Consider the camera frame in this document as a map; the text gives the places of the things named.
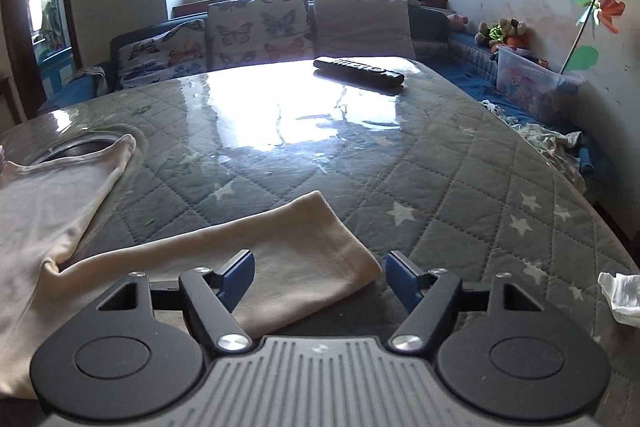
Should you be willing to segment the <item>pile of clothes on sofa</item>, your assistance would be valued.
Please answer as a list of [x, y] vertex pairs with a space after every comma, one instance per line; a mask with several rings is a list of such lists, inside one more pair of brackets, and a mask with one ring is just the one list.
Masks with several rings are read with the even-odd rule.
[[522, 124], [518, 118], [506, 115], [502, 107], [489, 100], [482, 100], [480, 104], [544, 156], [580, 193], [587, 192], [587, 181], [582, 175], [582, 160], [579, 157], [579, 150], [585, 145], [581, 131], [562, 133], [541, 124]]

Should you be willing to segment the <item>plain beige cushion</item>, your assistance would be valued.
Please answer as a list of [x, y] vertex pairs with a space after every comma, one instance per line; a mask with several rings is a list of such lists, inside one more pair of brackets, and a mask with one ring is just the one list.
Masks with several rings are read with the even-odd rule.
[[317, 53], [416, 58], [405, 0], [312, 0]]

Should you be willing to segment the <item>black remote control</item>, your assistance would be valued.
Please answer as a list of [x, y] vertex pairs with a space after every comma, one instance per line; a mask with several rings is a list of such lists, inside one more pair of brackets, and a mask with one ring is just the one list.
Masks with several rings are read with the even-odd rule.
[[405, 76], [400, 72], [347, 60], [347, 58], [318, 57], [312, 64], [322, 75], [374, 90], [396, 90], [405, 82]]

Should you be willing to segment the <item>grey quilted star table mat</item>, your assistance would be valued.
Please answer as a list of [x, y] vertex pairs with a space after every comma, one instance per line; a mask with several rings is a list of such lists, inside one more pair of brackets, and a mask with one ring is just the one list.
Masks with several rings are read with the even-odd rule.
[[636, 265], [590, 202], [516, 132], [423, 65], [398, 95], [321, 78], [294, 62], [119, 91], [2, 134], [31, 164], [89, 133], [139, 150], [78, 258], [218, 225], [319, 191], [378, 258], [397, 249], [470, 282], [510, 272], [600, 343], [612, 364], [598, 418], [639, 421], [639, 332], [598, 284]]

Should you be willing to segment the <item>clear plastic storage box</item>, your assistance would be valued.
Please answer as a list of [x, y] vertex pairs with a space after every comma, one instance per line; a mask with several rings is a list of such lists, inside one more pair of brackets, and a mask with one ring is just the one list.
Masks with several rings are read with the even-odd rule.
[[498, 49], [497, 90], [543, 124], [567, 121], [584, 82], [581, 75], [558, 74], [507, 46]]

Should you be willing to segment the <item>crumpled white tissue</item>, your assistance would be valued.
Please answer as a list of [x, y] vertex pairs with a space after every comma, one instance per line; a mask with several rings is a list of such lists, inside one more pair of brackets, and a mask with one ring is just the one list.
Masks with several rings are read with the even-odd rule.
[[598, 283], [614, 320], [638, 329], [640, 327], [640, 275], [601, 272]]

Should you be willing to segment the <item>blue sofa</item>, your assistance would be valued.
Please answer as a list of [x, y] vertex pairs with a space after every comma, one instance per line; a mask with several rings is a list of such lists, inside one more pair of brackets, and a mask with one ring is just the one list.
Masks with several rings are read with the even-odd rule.
[[327, 56], [398, 55], [434, 69], [485, 105], [584, 191], [614, 185], [615, 168], [567, 106], [582, 85], [534, 61], [528, 51], [492, 52], [451, 28], [452, 16], [424, 8], [368, 15], [330, 47], [319, 36], [310, 0], [239, 0], [115, 37], [111, 58], [85, 68], [41, 106], [71, 106], [120, 89], [233, 67]]

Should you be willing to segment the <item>butterfly cushion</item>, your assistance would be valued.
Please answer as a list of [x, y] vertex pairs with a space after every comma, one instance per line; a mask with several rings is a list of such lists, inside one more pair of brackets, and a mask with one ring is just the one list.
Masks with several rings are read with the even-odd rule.
[[117, 81], [132, 89], [206, 72], [205, 20], [189, 20], [118, 50]]
[[213, 70], [314, 57], [309, 0], [233, 0], [208, 6]]

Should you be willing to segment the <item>left butterfly cushion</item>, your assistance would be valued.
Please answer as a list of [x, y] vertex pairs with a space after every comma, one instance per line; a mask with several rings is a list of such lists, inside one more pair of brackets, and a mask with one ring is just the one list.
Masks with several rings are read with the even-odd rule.
[[117, 81], [132, 89], [206, 72], [205, 20], [189, 20], [118, 50]]

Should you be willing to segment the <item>grey cloth on sofa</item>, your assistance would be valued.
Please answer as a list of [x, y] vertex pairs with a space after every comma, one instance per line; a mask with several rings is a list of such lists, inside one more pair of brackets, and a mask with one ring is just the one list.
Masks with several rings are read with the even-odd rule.
[[99, 98], [99, 96], [112, 92], [105, 69], [102, 66], [78, 69], [70, 84], [82, 93], [88, 93], [89, 98]]

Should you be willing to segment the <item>right butterfly cushion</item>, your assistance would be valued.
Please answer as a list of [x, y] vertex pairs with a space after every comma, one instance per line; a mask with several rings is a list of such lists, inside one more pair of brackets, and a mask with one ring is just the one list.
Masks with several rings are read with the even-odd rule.
[[213, 70], [314, 57], [309, 0], [233, 0], [208, 6]]

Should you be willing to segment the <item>cream beige garment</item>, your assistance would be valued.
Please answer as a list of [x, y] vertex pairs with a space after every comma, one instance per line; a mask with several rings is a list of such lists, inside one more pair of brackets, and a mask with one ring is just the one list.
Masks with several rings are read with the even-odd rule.
[[47, 164], [1, 166], [1, 393], [30, 399], [38, 347], [130, 272], [167, 281], [217, 268], [241, 249], [254, 282], [235, 318], [252, 337], [337, 303], [374, 281], [375, 257], [311, 192], [257, 215], [75, 260], [81, 237], [124, 173], [137, 143], [125, 135], [101, 152]]

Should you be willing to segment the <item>colourful paper pinwheel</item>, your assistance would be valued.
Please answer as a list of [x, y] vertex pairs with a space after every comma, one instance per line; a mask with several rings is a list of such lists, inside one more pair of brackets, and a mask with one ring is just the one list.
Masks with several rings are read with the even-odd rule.
[[595, 39], [599, 28], [605, 28], [610, 34], [618, 35], [620, 28], [616, 20], [621, 18], [626, 10], [626, 3], [620, 0], [573, 0], [584, 10], [575, 26], [576, 36], [568, 50], [560, 68], [560, 74], [567, 72], [583, 72], [597, 64], [600, 57], [599, 50], [593, 44], [582, 44], [582, 37], [590, 31]]

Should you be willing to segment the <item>blue cabinet in doorway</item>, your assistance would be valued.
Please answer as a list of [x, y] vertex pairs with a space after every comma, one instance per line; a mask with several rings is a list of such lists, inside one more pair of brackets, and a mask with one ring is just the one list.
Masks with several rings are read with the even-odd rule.
[[46, 99], [60, 92], [73, 79], [76, 68], [73, 49], [69, 46], [48, 55], [38, 63], [38, 72]]

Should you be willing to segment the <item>plush toys pile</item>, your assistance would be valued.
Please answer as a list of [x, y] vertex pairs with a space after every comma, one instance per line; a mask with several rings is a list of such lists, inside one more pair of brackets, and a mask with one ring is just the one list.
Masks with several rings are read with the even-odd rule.
[[486, 46], [491, 52], [496, 52], [499, 46], [511, 49], [528, 48], [528, 28], [526, 23], [515, 18], [500, 18], [492, 26], [480, 22], [474, 40], [478, 46]]

